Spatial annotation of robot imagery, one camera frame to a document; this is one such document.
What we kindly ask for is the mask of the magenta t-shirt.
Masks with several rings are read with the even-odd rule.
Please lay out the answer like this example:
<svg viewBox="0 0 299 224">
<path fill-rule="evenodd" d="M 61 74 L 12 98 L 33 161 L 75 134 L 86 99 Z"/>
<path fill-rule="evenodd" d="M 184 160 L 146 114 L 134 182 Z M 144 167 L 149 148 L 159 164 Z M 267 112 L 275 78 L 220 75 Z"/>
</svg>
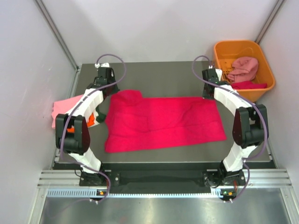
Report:
<svg viewBox="0 0 299 224">
<path fill-rule="evenodd" d="M 227 139 L 216 102 L 202 97 L 146 98 L 124 90 L 110 98 L 107 153 L 190 146 Z"/>
</svg>

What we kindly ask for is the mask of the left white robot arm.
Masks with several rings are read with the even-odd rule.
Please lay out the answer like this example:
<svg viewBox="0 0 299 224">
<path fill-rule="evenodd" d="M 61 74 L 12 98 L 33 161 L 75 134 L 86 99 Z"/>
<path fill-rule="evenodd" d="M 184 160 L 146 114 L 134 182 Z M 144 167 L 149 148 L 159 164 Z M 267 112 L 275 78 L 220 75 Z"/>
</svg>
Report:
<svg viewBox="0 0 299 224">
<path fill-rule="evenodd" d="M 96 64 L 97 76 L 86 88 L 83 96 L 64 114 L 55 118 L 56 147 L 75 159 L 83 172 L 90 173 L 90 180 L 101 185 L 106 174 L 101 171 L 101 161 L 90 148 L 89 127 L 103 122 L 106 116 L 98 106 L 106 97 L 119 91 L 114 70 L 108 63 Z"/>
</svg>

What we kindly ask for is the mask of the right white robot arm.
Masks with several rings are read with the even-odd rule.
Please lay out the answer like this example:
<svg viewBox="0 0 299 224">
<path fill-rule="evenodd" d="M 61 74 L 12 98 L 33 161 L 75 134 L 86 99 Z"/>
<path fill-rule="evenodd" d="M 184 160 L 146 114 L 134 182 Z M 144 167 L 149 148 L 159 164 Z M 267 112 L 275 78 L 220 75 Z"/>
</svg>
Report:
<svg viewBox="0 0 299 224">
<path fill-rule="evenodd" d="M 233 115 L 232 136 L 234 143 L 226 158 L 221 162 L 218 179 L 228 185 L 235 179 L 235 173 L 243 168 L 250 154 L 269 137 L 268 114 L 265 105 L 254 104 L 242 97 L 230 84 L 220 80 L 220 69 L 208 68 L 202 71 L 203 96 L 222 103 Z"/>
</svg>

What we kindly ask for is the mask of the orange plastic basket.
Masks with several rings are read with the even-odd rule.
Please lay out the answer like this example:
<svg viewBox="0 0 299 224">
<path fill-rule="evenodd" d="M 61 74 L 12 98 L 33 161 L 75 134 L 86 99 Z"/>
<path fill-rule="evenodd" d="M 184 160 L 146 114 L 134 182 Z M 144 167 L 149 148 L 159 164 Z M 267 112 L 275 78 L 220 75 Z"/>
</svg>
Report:
<svg viewBox="0 0 299 224">
<path fill-rule="evenodd" d="M 256 102 L 271 90 L 275 78 L 260 46 L 250 40 L 220 41 L 214 46 L 216 68 L 246 99 Z"/>
</svg>

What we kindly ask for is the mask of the dusty pink shirt in basket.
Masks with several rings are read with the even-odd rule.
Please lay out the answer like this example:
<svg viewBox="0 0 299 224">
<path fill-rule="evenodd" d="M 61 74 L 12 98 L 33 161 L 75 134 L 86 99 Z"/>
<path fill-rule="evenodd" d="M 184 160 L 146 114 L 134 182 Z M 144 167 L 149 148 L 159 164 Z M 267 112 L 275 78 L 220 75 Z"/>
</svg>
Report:
<svg viewBox="0 0 299 224">
<path fill-rule="evenodd" d="M 258 60 L 253 57 L 240 57 L 232 63 L 233 70 L 227 75 L 232 83 L 251 81 L 256 77 Z"/>
</svg>

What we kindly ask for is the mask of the magenta shirt in basket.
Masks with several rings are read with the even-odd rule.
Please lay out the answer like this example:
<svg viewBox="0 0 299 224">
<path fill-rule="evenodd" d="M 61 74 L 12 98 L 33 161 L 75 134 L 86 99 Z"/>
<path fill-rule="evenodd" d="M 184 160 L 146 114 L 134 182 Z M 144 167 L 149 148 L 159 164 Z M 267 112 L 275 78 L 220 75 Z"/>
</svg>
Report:
<svg viewBox="0 0 299 224">
<path fill-rule="evenodd" d="M 235 90 L 250 90 L 250 89 L 265 89 L 267 88 L 266 83 L 254 83 L 252 81 L 244 81 L 238 83 L 232 83 L 232 88 Z"/>
</svg>

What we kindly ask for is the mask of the folded light pink t-shirt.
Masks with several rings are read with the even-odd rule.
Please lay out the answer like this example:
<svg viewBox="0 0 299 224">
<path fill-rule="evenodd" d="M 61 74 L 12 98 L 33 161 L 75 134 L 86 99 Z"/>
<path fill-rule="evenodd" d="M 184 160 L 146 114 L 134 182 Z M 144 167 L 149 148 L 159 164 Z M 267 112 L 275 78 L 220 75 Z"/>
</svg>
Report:
<svg viewBox="0 0 299 224">
<path fill-rule="evenodd" d="M 52 107 L 52 128 L 55 129 L 55 119 L 58 114 L 65 114 L 72 109 L 83 95 L 78 95 L 65 100 L 55 101 Z"/>
</svg>

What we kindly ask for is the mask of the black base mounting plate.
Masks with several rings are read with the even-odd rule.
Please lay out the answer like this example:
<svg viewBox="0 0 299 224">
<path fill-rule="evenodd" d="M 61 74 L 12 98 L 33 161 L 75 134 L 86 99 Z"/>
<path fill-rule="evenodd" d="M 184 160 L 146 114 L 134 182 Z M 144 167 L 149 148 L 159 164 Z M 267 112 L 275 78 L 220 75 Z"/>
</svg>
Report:
<svg viewBox="0 0 299 224">
<path fill-rule="evenodd" d="M 227 172 L 220 162 L 104 163 L 101 171 L 115 194 L 209 193 L 211 187 L 245 184 L 241 170 Z"/>
</svg>

